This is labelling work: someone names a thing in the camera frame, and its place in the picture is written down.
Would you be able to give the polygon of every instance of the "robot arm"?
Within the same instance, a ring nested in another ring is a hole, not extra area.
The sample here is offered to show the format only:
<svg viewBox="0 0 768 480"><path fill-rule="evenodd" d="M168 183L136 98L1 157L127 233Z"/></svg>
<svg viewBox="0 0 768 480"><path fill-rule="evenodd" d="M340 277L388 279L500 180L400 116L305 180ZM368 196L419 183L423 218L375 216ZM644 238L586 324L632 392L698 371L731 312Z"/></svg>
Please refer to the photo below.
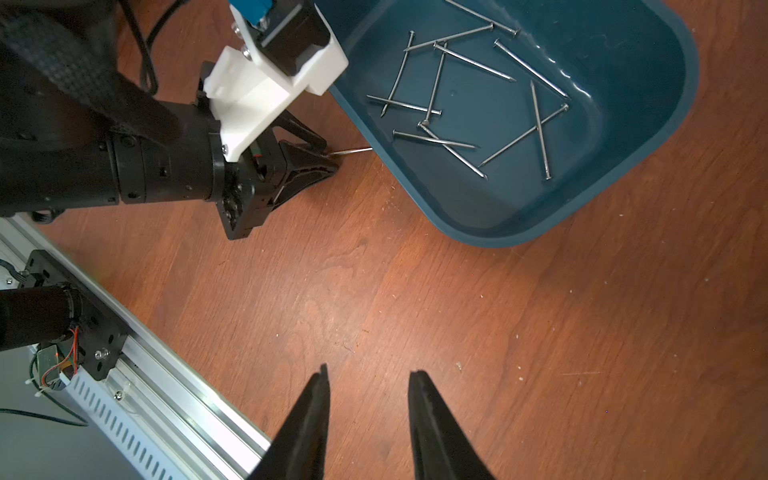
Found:
<svg viewBox="0 0 768 480"><path fill-rule="evenodd" d="M205 200L235 240L332 176L325 141L285 108L322 94L346 57L314 4L246 3L252 21L232 7L242 53L205 63L189 105L117 73L114 0L0 0L0 216ZM276 126L306 143L277 142Z"/></svg>

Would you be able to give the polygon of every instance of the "wooden table surface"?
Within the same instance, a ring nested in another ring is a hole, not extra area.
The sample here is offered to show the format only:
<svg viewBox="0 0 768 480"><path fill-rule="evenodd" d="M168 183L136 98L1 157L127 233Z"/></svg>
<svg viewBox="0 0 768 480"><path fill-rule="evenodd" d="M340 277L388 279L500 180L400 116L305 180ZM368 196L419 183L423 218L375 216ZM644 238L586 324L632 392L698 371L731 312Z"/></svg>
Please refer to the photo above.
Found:
<svg viewBox="0 0 768 480"><path fill-rule="evenodd" d="M144 31L168 1L137 9ZM67 212L45 232L274 436L331 381L327 478L413 478L406 388L424 369L503 478L768 478L768 4L670 0L693 110L550 232L483 250L437 231L374 154L229 242L203 202ZM191 2L155 48L159 98L241 43ZM120 67L139 55L123 32ZM365 145L326 94L290 110Z"/></svg>

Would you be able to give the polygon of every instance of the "blue plastic tub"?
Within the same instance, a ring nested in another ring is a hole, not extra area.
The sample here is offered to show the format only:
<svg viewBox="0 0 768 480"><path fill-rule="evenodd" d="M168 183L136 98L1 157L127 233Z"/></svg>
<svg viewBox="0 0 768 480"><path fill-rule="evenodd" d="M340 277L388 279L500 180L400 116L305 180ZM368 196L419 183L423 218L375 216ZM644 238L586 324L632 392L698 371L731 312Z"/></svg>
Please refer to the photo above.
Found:
<svg viewBox="0 0 768 480"><path fill-rule="evenodd" d="M449 48L518 80L510 83L446 58L431 129L476 144L461 151L480 164L535 124L532 76L493 48L510 50L564 89L571 109L544 126L552 180L544 180L537 134L472 173L442 147L393 140L392 129L423 134L424 114L390 108L387 97L408 32L414 44L485 25L443 0L317 0L349 58L331 92L425 215L445 234L479 247L510 247L552 228L659 148L694 100L698 57L683 22L657 0L459 0L512 28ZM413 51L395 100L426 106L439 62ZM537 82L544 118L564 99Z"/></svg>

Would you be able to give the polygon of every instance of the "blue bin rim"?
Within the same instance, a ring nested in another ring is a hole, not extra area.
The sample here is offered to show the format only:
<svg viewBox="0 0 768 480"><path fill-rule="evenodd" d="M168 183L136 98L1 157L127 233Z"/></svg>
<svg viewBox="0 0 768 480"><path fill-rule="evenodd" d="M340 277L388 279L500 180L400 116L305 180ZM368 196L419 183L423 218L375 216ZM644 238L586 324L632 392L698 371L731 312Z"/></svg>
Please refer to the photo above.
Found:
<svg viewBox="0 0 768 480"><path fill-rule="evenodd" d="M677 102L672 115L667 120L662 128L659 129L656 134L643 143L637 150L635 150L629 157L624 159L612 170L608 171L603 177L592 184L590 187L582 191L579 195L574 197L571 201L567 202L562 207L558 208L552 215L543 219L542 222L537 223L532 228L524 232L517 233L515 235L508 235L506 237L479 237L458 230L449 225L443 220L437 212L435 212L429 203L421 196L418 190L414 187L408 177L400 170L395 161L390 157L381 144L376 140L376 136L366 126L362 118L357 114L351 104L344 98L337 86L334 84L330 88L330 92L333 97L339 102L341 108L349 115L349 118L360 130L363 137L368 141L368 144L373 147L373 150L384 162L384 165L389 168L395 179L405 188L408 195L416 202L419 208L424 212L430 222L432 222L438 230L448 235L454 240L473 247L484 248L506 248L520 245L521 243L533 240L549 231L552 227L568 218L579 208L589 203L590 200L595 198L600 192L614 184L619 178L623 177L629 170L638 165L641 161L645 160L652 153L658 150L661 145L664 144L672 134L682 125L688 112L693 107L694 99L699 85L699 55L694 42L693 36L690 34L688 27L671 8L666 6L661 0L641 0L648 8L651 9L656 15L659 16L674 32L677 40L680 42L680 47L683 50L683 56L685 60L685 80L683 85L683 93L680 96L680 100Z"/></svg>

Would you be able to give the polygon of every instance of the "white plastic mount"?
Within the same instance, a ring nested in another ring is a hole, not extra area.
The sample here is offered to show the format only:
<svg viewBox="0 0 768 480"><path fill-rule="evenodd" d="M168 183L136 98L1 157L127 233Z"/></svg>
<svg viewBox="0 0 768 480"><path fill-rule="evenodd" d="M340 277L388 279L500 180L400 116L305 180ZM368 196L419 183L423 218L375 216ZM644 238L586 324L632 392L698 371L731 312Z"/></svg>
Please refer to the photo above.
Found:
<svg viewBox="0 0 768 480"><path fill-rule="evenodd" d="M238 50L224 47L204 90L214 117L221 121L224 156L237 162L245 149L288 105L305 90L322 95L342 74L349 61L323 14L317 12L331 33L329 44L315 53L294 77L280 71L256 48L246 28L247 20L230 6L242 32L250 60Z"/></svg>

